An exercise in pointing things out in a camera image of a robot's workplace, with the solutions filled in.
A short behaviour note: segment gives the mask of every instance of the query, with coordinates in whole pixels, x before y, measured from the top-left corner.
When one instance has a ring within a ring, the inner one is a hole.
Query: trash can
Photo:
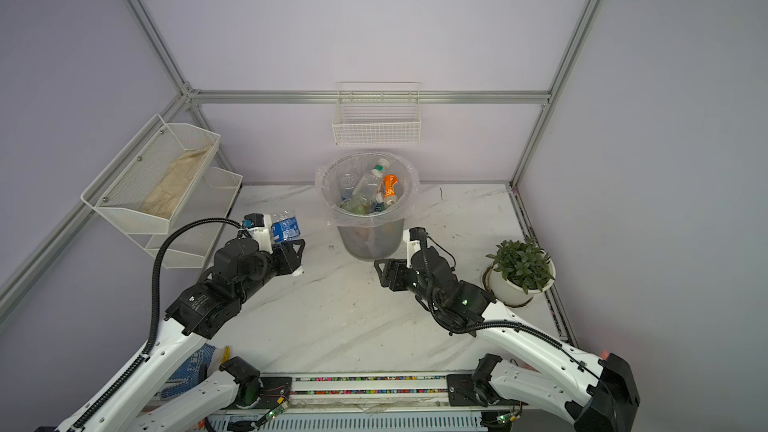
[[[397,176],[397,202],[383,212],[368,216],[342,210],[342,195],[349,193],[344,177],[348,178],[351,174],[361,178],[376,166],[380,158],[389,162],[386,175]],[[326,222],[338,227],[346,250],[355,258],[373,261],[393,254],[399,247],[406,217],[416,206],[418,173],[402,157],[387,152],[362,152],[320,168],[315,177],[315,187],[323,200]]]

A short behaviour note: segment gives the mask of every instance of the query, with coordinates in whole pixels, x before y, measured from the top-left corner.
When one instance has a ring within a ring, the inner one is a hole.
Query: table surface
[[[411,292],[382,288],[372,262],[349,255],[336,227],[324,223],[314,186],[244,186],[230,217],[283,209],[296,211],[306,240],[304,274],[270,281],[212,344],[229,345],[264,373],[472,370],[486,353],[512,358],[468,334],[448,336]],[[496,244],[523,238],[504,184],[422,185],[406,220],[406,228],[415,226],[456,256],[459,280],[474,284]],[[216,248],[234,237],[229,229]],[[401,245],[392,257],[405,255]],[[517,313],[558,336],[542,294]]]

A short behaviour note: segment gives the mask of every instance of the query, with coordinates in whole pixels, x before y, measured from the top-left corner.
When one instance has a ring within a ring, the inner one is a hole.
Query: beige cloth
[[[211,149],[213,146],[187,150],[174,159],[139,211],[155,217],[170,218]]]

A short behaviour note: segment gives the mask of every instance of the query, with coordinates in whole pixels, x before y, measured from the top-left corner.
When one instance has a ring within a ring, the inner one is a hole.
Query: orange object
[[[386,202],[387,197],[395,195],[395,185],[397,185],[397,176],[389,175],[384,177],[384,200]]]

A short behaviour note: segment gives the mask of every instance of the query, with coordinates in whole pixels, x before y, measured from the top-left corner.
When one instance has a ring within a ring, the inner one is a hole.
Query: blue label
[[[300,234],[299,223],[296,221],[296,217],[287,218],[272,225],[272,238],[275,242],[291,240]]]

